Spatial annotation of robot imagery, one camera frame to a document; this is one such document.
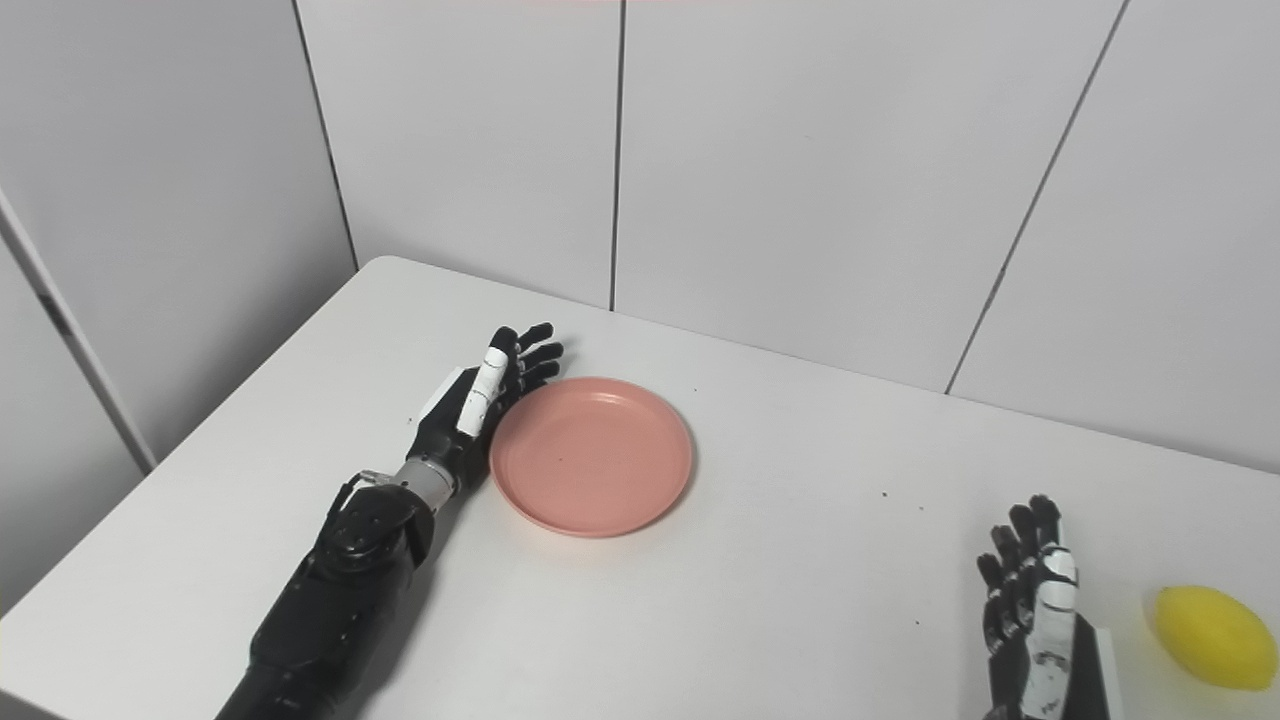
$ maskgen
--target yellow lemon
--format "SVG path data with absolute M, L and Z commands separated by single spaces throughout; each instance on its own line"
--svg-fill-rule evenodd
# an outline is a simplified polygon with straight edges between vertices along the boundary
M 1165 588 L 1156 597 L 1156 634 L 1192 675 L 1242 691 L 1271 687 L 1280 659 L 1262 620 L 1213 588 Z

